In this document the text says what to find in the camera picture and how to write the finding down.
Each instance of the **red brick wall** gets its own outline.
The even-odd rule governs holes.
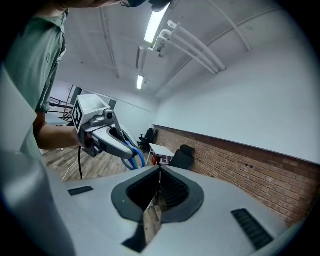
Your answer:
[[[318,196],[320,166],[278,153],[156,126],[156,143],[176,152],[195,148],[191,171],[230,182],[292,225],[305,218]]]

